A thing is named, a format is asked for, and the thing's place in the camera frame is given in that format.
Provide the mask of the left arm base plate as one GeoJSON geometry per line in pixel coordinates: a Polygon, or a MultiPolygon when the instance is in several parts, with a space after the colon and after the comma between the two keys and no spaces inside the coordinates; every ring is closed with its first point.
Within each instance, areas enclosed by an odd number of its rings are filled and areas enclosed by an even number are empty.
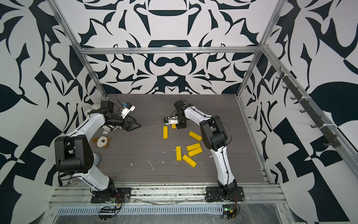
{"type": "Polygon", "coordinates": [[[90,203],[126,203],[131,198],[132,188],[116,188],[113,192],[109,190],[92,191],[90,203]]]}

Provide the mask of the left controller board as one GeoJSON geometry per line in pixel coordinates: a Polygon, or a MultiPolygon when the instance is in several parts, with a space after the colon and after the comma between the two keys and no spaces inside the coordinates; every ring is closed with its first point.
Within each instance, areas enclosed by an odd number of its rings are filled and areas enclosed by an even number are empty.
{"type": "Polygon", "coordinates": [[[100,220],[107,220],[116,216],[120,211],[121,207],[110,208],[108,206],[105,206],[99,210],[98,217],[100,220]]]}

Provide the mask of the black hook rack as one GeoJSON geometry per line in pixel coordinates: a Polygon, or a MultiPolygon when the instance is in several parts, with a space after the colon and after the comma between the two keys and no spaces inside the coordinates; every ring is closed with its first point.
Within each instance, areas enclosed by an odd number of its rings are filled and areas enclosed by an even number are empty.
{"type": "Polygon", "coordinates": [[[302,106],[303,110],[300,110],[300,113],[307,113],[314,122],[314,125],[310,125],[310,127],[318,128],[321,131],[326,138],[324,146],[332,146],[333,148],[341,146],[342,144],[337,138],[337,134],[332,131],[333,124],[325,122],[322,114],[318,112],[318,106],[314,105],[312,97],[309,97],[308,94],[306,94],[306,91],[300,87],[292,74],[285,73],[282,71],[281,67],[279,68],[279,71],[280,75],[276,77],[276,79],[281,79],[286,84],[283,88],[289,89],[294,95],[291,99],[297,101],[302,106]]]}

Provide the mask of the aluminium horizontal frame bar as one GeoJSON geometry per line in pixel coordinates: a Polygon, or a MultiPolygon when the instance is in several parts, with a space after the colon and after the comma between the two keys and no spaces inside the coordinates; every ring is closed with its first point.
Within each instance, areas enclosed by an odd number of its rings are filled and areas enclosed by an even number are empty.
{"type": "Polygon", "coordinates": [[[244,47],[142,47],[142,48],[79,48],[83,55],[100,54],[177,54],[177,53],[256,53],[257,46],[244,47]]]}

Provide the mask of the aluminium corner frame post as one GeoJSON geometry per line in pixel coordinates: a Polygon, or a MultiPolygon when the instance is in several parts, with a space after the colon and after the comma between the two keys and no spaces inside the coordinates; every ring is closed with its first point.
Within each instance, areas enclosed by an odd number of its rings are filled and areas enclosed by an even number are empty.
{"type": "Polygon", "coordinates": [[[243,79],[243,82],[241,83],[239,89],[238,89],[238,92],[236,94],[236,97],[237,98],[240,98],[241,97],[241,94],[243,93],[246,85],[248,84],[249,80],[250,80],[250,77],[253,73],[253,70],[254,68],[256,67],[262,53],[263,53],[263,46],[267,43],[274,27],[276,26],[278,20],[279,20],[279,17],[280,17],[280,14],[284,8],[284,5],[286,4],[287,1],[285,0],[279,0],[275,6],[275,9],[273,11],[273,14],[269,20],[269,23],[263,33],[263,37],[261,39],[261,41],[259,42],[258,44],[258,50],[256,51],[254,57],[253,57],[253,60],[251,61],[250,63],[250,66],[247,70],[247,72],[245,73],[244,75],[244,79],[243,79]]]}

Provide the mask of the aluminium rail front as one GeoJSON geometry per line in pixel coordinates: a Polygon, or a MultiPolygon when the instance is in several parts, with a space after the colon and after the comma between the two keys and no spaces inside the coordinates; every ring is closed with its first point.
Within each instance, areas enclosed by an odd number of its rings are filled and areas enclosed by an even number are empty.
{"type": "MultiPolygon", "coordinates": [[[[215,183],[129,183],[116,182],[118,188],[131,188],[131,196],[125,202],[134,205],[205,204],[206,187],[215,183]]],[[[286,204],[280,185],[268,183],[239,183],[243,188],[244,203],[286,204]]],[[[49,205],[88,205],[92,194],[87,185],[80,182],[56,187],[49,205]]]]}

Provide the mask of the controller board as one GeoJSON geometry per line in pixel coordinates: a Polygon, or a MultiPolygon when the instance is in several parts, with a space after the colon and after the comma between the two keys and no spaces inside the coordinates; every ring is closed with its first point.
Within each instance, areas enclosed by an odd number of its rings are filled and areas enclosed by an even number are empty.
{"type": "Polygon", "coordinates": [[[99,210],[98,217],[100,220],[107,220],[116,216],[120,211],[121,207],[110,208],[108,206],[105,206],[99,210]]]}
{"type": "Polygon", "coordinates": [[[225,219],[233,219],[234,217],[236,217],[239,212],[240,212],[240,206],[237,203],[234,204],[224,204],[222,206],[223,208],[223,217],[225,219]]]}

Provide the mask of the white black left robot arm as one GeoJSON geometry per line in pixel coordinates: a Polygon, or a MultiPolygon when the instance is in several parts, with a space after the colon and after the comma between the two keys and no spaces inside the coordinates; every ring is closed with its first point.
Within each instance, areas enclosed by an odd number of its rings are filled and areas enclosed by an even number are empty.
{"type": "Polygon", "coordinates": [[[129,115],[134,110],[135,106],[127,102],[122,105],[122,110],[115,114],[114,103],[109,100],[102,101],[100,107],[91,110],[77,129],[55,140],[58,172],[79,178],[90,186],[95,196],[115,197],[117,190],[114,181],[98,169],[100,158],[92,152],[90,140],[103,126],[120,127],[127,132],[135,129],[133,125],[140,128],[141,124],[129,115]]]}

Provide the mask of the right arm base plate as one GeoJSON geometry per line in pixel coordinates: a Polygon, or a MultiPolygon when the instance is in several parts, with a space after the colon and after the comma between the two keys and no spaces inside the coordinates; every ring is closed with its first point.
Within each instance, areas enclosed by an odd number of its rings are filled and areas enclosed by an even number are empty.
{"type": "Polygon", "coordinates": [[[245,195],[242,187],[236,187],[229,191],[225,191],[220,187],[206,187],[205,201],[208,203],[224,201],[243,202],[244,198],[245,195]]]}

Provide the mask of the grey white bowl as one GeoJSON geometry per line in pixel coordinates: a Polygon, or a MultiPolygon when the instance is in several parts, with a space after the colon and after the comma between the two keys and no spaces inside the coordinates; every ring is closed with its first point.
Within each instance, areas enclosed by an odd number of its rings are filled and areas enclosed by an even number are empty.
{"type": "Polygon", "coordinates": [[[93,156],[94,156],[94,165],[98,166],[101,161],[100,156],[97,153],[93,153],[93,156]]]}

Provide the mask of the aluminium left frame post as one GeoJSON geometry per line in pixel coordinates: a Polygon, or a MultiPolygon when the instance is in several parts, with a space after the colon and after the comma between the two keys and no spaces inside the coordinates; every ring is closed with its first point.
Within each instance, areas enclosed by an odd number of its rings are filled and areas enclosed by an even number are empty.
{"type": "Polygon", "coordinates": [[[75,34],[72,31],[69,23],[67,22],[63,12],[61,11],[61,9],[60,9],[60,7],[58,5],[58,3],[56,1],[54,1],[54,0],[47,0],[46,2],[48,3],[49,8],[53,12],[54,17],[56,18],[57,22],[59,23],[59,25],[63,29],[66,37],[69,40],[69,42],[71,43],[71,45],[72,45],[74,51],[76,52],[79,60],[81,61],[81,63],[83,64],[84,68],[88,72],[91,80],[94,82],[97,90],[100,92],[101,95],[107,97],[108,94],[106,93],[104,87],[100,83],[97,74],[92,69],[88,59],[86,58],[86,56],[81,53],[82,47],[80,46],[80,43],[77,41],[77,39],[75,37],[75,34]]]}

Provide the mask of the right controller board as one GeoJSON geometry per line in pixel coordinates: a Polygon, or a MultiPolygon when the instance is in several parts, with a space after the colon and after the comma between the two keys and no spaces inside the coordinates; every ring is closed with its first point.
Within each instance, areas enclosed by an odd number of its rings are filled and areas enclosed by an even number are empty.
{"type": "Polygon", "coordinates": [[[234,217],[236,217],[239,212],[240,212],[240,206],[237,203],[234,204],[224,204],[222,206],[223,208],[223,217],[225,219],[233,219],[234,217]]]}

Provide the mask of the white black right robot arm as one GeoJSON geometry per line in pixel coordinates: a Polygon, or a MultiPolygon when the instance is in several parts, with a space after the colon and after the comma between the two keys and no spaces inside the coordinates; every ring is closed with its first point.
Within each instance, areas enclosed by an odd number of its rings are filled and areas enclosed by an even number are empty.
{"type": "Polygon", "coordinates": [[[238,185],[228,161],[228,136],[224,123],[218,115],[208,115],[193,104],[185,103],[182,100],[176,101],[174,107],[176,109],[175,116],[167,118],[167,124],[175,124],[178,129],[184,129],[186,122],[191,120],[200,127],[202,141],[210,150],[217,169],[220,197],[229,200],[229,197],[237,191],[238,185]]]}

